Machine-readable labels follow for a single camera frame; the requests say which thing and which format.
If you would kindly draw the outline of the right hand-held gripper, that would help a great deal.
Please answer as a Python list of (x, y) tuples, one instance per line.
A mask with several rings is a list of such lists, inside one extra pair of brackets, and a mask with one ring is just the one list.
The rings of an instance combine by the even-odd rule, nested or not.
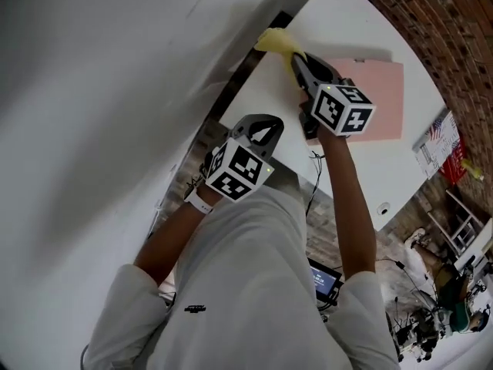
[(295, 52), (291, 68), (306, 99), (300, 104), (300, 123), (306, 140), (317, 137), (320, 127), (335, 136), (362, 134), (376, 106), (332, 65), (306, 52), (306, 59)]

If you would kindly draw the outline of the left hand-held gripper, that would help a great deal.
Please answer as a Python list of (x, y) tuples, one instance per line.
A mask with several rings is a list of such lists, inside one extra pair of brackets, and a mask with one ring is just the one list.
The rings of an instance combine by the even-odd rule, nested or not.
[(200, 199), (238, 203), (259, 190), (275, 171), (270, 159), (283, 130), (283, 120), (277, 116), (245, 115), (212, 152)]

